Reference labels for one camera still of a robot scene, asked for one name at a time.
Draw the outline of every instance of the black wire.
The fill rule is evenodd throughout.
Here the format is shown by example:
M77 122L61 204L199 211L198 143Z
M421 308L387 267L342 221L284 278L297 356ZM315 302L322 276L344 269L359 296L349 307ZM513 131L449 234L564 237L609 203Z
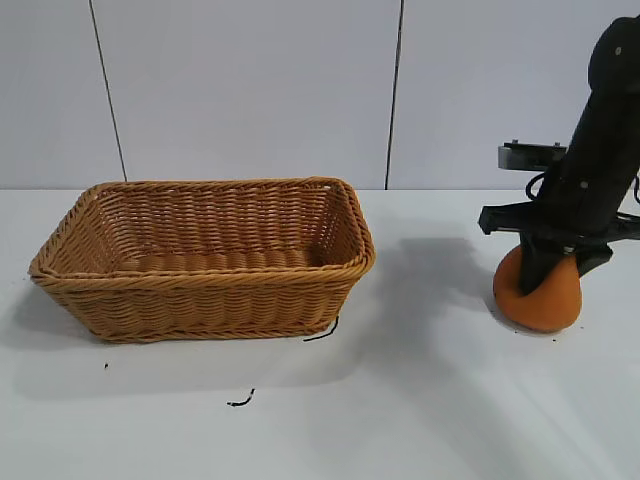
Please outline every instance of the black wire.
M640 191L640 177L636 175L636 180L633 184L633 196L636 199L636 202L640 203L640 196L638 192Z
M338 328L338 320L340 320L340 316L336 317L336 321L333 323L333 328L329 331L329 333L324 333L322 335L318 335L317 337L305 338L302 340L303 342L313 342L314 340L320 340L321 338L327 338L329 335L333 335L333 332Z
M538 198L536 195L533 194L532 189L533 189L533 186L536 183L538 183L538 181L543 179L546 174L547 172L542 172L541 174L533 177L531 180L529 180L529 183L527 183L527 188L525 189L525 192L527 193L527 197L529 197L529 200L535 200L536 198Z

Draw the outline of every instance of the white tabletop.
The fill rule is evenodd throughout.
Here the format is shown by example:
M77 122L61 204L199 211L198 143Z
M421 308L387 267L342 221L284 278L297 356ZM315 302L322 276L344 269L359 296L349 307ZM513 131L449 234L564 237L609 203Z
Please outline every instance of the white tabletop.
M640 244L574 327L516 333L517 236L476 222L521 192L361 192L378 261L332 336L113 346L26 275L78 193L0 192L0 478L640 478Z

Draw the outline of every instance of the wicker basket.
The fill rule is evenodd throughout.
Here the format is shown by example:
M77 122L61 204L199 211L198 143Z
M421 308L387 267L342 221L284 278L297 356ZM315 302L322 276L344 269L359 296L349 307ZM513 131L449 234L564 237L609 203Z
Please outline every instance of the wicker basket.
M107 183L29 274L104 340L265 338L328 328L374 259L340 180Z

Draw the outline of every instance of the basket rim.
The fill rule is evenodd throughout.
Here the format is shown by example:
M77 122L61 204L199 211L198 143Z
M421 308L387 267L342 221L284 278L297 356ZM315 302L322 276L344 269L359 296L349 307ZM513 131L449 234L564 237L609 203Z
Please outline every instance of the basket rim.
M158 270L147 272L112 271L108 273L67 272L61 273L48 267L57 251L64 244L73 227L82 220L96 194L109 190L140 190L165 187L167 189L193 189L221 191L228 189L281 188L284 186L334 186L345 191L351 211L352 227L359 236L359 254L344 264L330 264L320 267L296 268L240 268L219 270ZM367 273L375 262L375 249L368 226L364 219L358 197L351 185L339 178L307 177L286 179L251 179L220 181L134 181L105 182L83 191L74 206L60 221L56 230L49 236L37 255L30 263L28 273L39 284L56 290L102 290L161 288L167 283L180 281L181 288L205 285L251 285L251 284L290 284L318 281L356 281Z

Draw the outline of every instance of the orange object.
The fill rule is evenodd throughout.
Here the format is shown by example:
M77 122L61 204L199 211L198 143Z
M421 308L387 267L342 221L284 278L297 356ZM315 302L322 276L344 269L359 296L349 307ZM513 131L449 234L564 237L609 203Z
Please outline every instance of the orange object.
M543 333L567 328L578 319L582 308L580 274L574 256L565 257L542 284L528 295L518 287L522 250L511 250L496 270L493 293L509 320Z

